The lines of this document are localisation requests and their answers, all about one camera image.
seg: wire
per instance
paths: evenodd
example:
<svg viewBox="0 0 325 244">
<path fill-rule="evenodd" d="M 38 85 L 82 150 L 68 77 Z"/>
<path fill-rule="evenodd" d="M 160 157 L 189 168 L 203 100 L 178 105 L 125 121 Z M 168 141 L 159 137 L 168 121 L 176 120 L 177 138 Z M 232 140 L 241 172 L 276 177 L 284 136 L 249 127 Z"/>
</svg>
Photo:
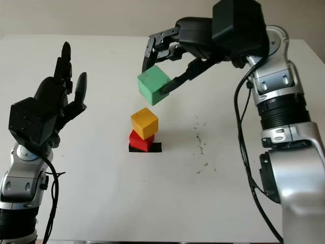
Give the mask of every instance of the wire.
<svg viewBox="0 0 325 244">
<path fill-rule="evenodd" d="M 248 106 L 248 103 L 249 103 L 249 99 L 250 99 L 250 95 L 251 95 L 251 93 L 252 93 L 252 89 L 249 88 L 249 92 L 248 92 L 248 97 L 247 97 L 247 101 L 246 101 L 246 104 L 245 104 L 245 108 L 244 108 L 244 111 L 243 111 L 242 116 L 240 117 L 240 123 L 243 122 L 243 118 L 244 118 L 245 113 L 246 113 L 246 110 L 247 110 L 247 106 Z"/>
<path fill-rule="evenodd" d="M 249 159 L 248 159 L 248 154 L 247 154 L 247 149 L 246 149 L 244 134 L 243 134 L 243 129 L 242 129 L 242 121 L 243 121 L 244 115 L 245 115 L 246 110 L 247 110 L 249 98 L 250 98 L 250 95 L 251 95 L 251 90 L 249 91 L 248 99 L 246 101 L 246 105 L 245 105 L 242 116 L 240 116 L 239 106 L 238 106 L 238 95 L 239 95 L 240 89 L 242 88 L 243 84 L 248 80 L 248 77 L 251 76 L 252 73 L 255 70 L 257 70 L 259 67 L 261 67 L 265 63 L 266 59 L 267 59 L 267 57 L 263 57 L 256 65 L 254 65 L 246 73 L 246 75 L 239 82 L 239 84 L 237 85 L 237 88 L 235 90 L 235 94 L 234 94 L 234 107 L 235 107 L 235 114 L 236 114 L 236 121 L 237 121 L 237 128 L 238 128 L 238 141 L 239 141 L 240 153 L 241 153 L 241 156 L 242 156 L 242 159 L 243 159 L 243 162 L 244 162 L 244 166 L 245 166 L 245 170 L 246 170 L 247 178 L 248 178 L 248 183 L 249 183 L 251 193 L 253 195 L 254 202 L 255 202 L 255 204 L 257 206 L 258 211 L 261 213 L 264 221 L 266 222 L 266 224 L 268 225 L 268 227 L 270 228 L 272 233 L 275 235 L 275 237 L 278 239 L 278 241 L 280 243 L 283 243 L 282 236 L 278 233 L 278 231 L 275 229 L 272 222 L 270 221 L 270 219 L 268 218 L 268 216 L 264 212 L 264 210 L 263 210 L 263 208 L 262 208 L 262 206 L 261 206 L 261 204 L 260 204 L 260 202 L 258 200 L 258 197 L 256 195 L 256 190 L 255 189 L 257 188 L 260 192 L 262 192 L 269 199 L 270 199 L 270 197 L 256 184 L 256 182 L 254 181 L 254 179 L 252 177 L 251 170 L 250 170 Z"/>
<path fill-rule="evenodd" d="M 46 230 L 45 230 L 45 234 L 44 234 L 44 238 L 43 238 L 43 244 L 46 244 L 49 237 L 50 237 L 50 235 L 51 235 L 51 232 L 52 232 L 53 221 L 54 221 L 54 217 L 55 217 L 55 213 L 56 213 L 56 207 L 57 207 L 58 196 L 59 196 L 58 177 L 60 175 L 62 175 L 62 173 L 60 173 L 60 174 L 56 173 L 54 166 L 47 159 L 47 157 L 45 157 L 44 155 L 39 155 L 39 157 L 49 166 L 49 168 L 50 168 L 50 170 L 52 172 L 51 174 L 53 175 L 53 179 L 54 179 L 53 184 L 52 184 L 52 188 L 51 188 L 52 208 L 51 208 L 49 220 L 47 222 L 47 226 L 46 226 Z"/>
</svg>

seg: stacked blocks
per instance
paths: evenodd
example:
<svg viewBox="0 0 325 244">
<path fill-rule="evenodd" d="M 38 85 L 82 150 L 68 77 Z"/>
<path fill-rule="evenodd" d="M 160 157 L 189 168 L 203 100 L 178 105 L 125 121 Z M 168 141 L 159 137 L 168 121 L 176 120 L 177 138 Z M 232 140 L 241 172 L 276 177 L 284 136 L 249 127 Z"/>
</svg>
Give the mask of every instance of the stacked blocks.
<svg viewBox="0 0 325 244">
<path fill-rule="evenodd" d="M 155 65 L 138 76 L 139 91 L 151 105 L 155 105 L 169 95 L 161 95 L 160 91 L 170 81 L 170 78 Z"/>
<path fill-rule="evenodd" d="M 133 130 L 129 136 L 130 145 L 149 152 L 158 131 L 158 118 L 148 108 L 144 108 L 131 116 Z"/>
</svg>

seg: yellow cube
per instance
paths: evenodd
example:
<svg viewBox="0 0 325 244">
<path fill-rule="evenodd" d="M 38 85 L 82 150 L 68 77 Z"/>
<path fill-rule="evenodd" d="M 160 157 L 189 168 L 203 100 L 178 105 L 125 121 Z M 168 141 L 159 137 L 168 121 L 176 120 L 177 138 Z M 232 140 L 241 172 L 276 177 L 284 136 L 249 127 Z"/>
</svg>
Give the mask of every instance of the yellow cube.
<svg viewBox="0 0 325 244">
<path fill-rule="evenodd" d="M 144 108 L 131 116 L 133 129 L 146 140 L 158 131 L 158 117 L 148 108 Z"/>
</svg>

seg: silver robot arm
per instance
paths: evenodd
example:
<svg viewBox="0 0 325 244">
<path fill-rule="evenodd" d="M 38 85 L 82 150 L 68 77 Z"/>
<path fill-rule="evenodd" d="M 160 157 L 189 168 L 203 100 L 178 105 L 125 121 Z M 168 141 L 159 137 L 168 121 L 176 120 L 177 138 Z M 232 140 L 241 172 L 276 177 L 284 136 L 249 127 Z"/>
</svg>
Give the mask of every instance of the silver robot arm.
<svg viewBox="0 0 325 244">
<path fill-rule="evenodd" d="M 48 187 L 48 166 L 18 143 L 10 154 L 11 167 L 0 184 L 0 243 L 34 243 L 36 215 Z M 52 151 L 48 159 L 52 161 Z"/>
<path fill-rule="evenodd" d="M 261 116 L 260 156 L 264 190 L 281 204 L 285 244 L 325 241 L 325 157 L 317 124 L 312 122 L 297 69 L 287 58 L 289 37 L 267 26 L 270 53 L 252 76 L 253 97 Z M 249 57 L 254 66 L 259 57 Z"/>
</svg>

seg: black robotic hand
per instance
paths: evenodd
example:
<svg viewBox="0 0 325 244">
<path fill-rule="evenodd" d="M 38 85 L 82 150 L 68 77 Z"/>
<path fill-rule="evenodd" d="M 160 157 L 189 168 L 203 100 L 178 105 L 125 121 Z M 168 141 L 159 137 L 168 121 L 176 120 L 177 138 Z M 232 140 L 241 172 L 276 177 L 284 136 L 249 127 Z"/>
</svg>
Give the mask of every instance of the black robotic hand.
<svg viewBox="0 0 325 244">
<path fill-rule="evenodd" d="M 47 155 L 51 148 L 59 146 L 59 131 L 67 122 L 86 109 L 83 104 L 87 74 L 79 76 L 75 99 L 68 103 L 73 83 L 71 48 L 65 42 L 61 57 L 58 57 L 53 77 L 47 77 L 40 84 L 35 96 L 26 98 L 11 106 L 9 130 L 17 142 L 28 150 Z"/>
<path fill-rule="evenodd" d="M 142 72 L 167 59 L 182 59 L 186 52 L 195 59 L 161 89 L 162 95 L 221 61 L 243 68 L 247 56 L 268 56 L 269 38 L 260 4 L 254 0 L 221 0 L 213 7 L 212 18 L 185 17 L 174 28 L 150 35 Z"/>
</svg>

